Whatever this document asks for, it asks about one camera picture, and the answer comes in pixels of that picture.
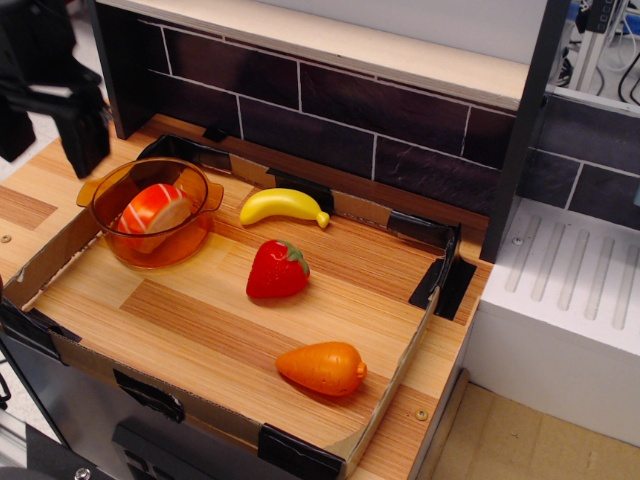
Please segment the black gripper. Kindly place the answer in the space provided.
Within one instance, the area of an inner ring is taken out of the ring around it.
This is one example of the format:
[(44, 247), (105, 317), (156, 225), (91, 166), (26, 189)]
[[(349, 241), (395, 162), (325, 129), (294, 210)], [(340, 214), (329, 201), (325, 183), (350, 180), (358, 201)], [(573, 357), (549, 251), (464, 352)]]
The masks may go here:
[(1, 157), (12, 162), (36, 139), (29, 113), (55, 121), (79, 179), (110, 154), (102, 79), (73, 55), (64, 1), (1, 3)]

